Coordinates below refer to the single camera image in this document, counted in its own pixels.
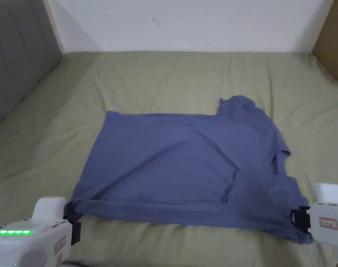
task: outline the bed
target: bed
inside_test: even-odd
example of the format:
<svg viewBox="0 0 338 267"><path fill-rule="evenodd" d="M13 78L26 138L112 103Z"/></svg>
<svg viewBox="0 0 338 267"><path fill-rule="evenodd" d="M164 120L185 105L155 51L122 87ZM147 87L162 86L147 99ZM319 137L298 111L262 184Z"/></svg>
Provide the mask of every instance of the bed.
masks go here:
<svg viewBox="0 0 338 267"><path fill-rule="evenodd" d="M49 21L36 21L49 33ZM107 110L215 114L219 98L244 95L282 132L292 153L287 174L310 203L313 183L338 184L338 83L312 55L135 51L61 59L56 44L45 43L55 49L47 70L0 117L0 225L29 218L42 196L70 199ZM114 266L335 265L330 248L319 243L254 231L88 216L81 222L72 259Z"/></svg>

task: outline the white wall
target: white wall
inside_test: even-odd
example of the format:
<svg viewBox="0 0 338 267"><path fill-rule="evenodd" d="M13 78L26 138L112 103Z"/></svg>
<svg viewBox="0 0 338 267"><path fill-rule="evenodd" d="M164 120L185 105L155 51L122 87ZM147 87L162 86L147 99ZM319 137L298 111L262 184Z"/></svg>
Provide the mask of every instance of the white wall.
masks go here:
<svg viewBox="0 0 338 267"><path fill-rule="evenodd" d="M333 0L48 0L65 52L311 51Z"/></svg>

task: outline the t-shirt sleeve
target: t-shirt sleeve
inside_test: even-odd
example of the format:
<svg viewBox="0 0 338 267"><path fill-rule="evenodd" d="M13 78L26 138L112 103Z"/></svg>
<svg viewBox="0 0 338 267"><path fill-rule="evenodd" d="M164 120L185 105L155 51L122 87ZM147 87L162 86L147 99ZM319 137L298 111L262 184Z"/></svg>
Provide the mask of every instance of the t-shirt sleeve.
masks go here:
<svg viewBox="0 0 338 267"><path fill-rule="evenodd" d="M220 105L216 114L228 120L247 124L256 129L259 135L262 164L269 173L279 175L286 174L285 160L290 156L281 133L274 122L255 103L242 95L220 99Z"/></svg>

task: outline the blue t-shirt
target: blue t-shirt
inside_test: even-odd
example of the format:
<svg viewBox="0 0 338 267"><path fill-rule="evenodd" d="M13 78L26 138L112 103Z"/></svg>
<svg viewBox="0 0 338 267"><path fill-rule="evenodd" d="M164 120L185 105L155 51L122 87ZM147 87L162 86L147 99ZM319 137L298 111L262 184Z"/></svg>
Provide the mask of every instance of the blue t-shirt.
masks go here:
<svg viewBox="0 0 338 267"><path fill-rule="evenodd" d="M307 205L285 173L281 133L243 96L216 115L107 112L66 211L101 218L256 229L298 243Z"/></svg>

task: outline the cardboard box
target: cardboard box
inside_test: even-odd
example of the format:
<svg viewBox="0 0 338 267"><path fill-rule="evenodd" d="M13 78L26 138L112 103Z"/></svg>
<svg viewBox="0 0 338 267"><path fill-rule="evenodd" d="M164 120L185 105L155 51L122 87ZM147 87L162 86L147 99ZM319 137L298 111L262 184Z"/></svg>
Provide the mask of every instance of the cardboard box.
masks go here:
<svg viewBox="0 0 338 267"><path fill-rule="evenodd" d="M338 0L335 0L312 52L338 80Z"/></svg>

